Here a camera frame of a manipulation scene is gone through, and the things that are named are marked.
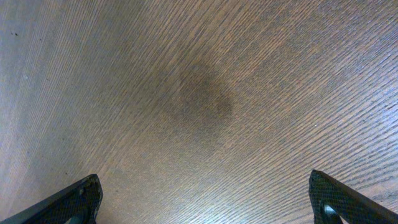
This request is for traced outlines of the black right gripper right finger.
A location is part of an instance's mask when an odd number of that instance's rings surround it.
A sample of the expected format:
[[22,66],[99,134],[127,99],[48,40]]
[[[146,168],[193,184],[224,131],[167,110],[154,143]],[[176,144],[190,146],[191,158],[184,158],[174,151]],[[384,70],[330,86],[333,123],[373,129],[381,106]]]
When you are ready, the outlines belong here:
[[397,214],[328,174],[312,170],[309,178],[314,223],[397,223]]

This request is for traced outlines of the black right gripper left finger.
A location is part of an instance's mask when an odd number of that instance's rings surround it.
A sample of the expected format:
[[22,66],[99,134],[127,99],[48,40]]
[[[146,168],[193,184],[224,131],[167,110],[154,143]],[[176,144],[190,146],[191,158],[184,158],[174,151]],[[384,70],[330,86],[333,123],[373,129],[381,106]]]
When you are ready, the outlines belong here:
[[99,177],[90,174],[1,224],[95,224],[102,199]]

